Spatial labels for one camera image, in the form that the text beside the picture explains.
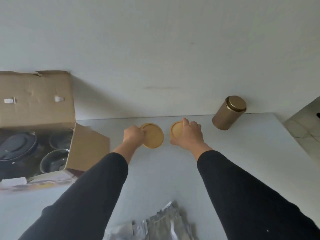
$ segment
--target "black sleeve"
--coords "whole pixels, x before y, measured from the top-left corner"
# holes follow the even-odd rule
[[[296,205],[221,153],[204,152],[197,165],[228,240],[320,239]]]
[[[109,153],[42,211],[20,240],[101,240],[128,175],[128,164]]]

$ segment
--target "cardboard box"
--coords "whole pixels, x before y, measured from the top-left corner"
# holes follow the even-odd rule
[[[0,137],[7,131],[32,131],[41,135],[69,128],[74,133],[64,170],[29,178],[21,185],[16,185],[18,179],[16,183],[6,180],[0,183],[0,191],[24,191],[73,182],[110,152],[108,137],[76,123],[70,73],[0,72]]]

